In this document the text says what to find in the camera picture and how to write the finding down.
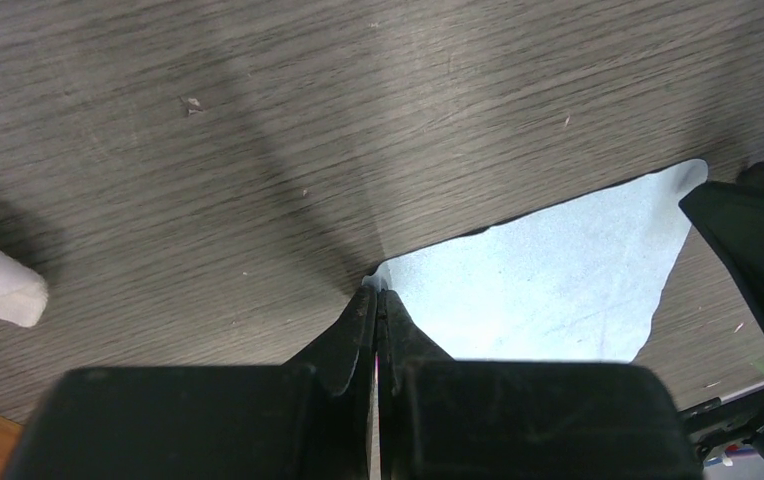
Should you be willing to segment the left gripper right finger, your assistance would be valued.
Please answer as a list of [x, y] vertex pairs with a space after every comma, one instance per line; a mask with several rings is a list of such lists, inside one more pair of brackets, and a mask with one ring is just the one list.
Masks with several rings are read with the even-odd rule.
[[386, 479], [699, 479], [668, 390], [621, 363], [466, 361], [412, 321], [377, 314]]

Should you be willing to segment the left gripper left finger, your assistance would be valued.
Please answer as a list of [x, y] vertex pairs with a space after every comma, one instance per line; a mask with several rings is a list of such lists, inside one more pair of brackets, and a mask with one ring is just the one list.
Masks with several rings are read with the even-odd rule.
[[280, 365], [91, 367], [32, 414], [7, 479], [365, 479], [377, 293]]

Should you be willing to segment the light blue cleaning cloth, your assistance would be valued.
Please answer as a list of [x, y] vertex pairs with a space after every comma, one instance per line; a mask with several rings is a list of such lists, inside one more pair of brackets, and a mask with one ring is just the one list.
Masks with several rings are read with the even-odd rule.
[[634, 361], [686, 242], [694, 158], [383, 261], [364, 278], [401, 299], [457, 360]]

